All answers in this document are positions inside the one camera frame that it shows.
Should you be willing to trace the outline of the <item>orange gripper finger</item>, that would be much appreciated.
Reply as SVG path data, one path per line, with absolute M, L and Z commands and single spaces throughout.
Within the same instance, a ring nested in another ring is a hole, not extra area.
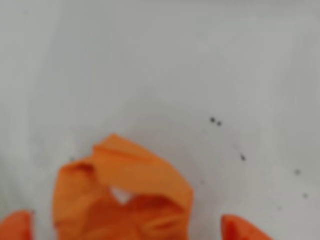
M 223 240 L 272 240 L 249 221 L 232 214 L 221 217 L 221 235 Z
M 33 213 L 19 210 L 0 222 L 0 240 L 33 240 Z

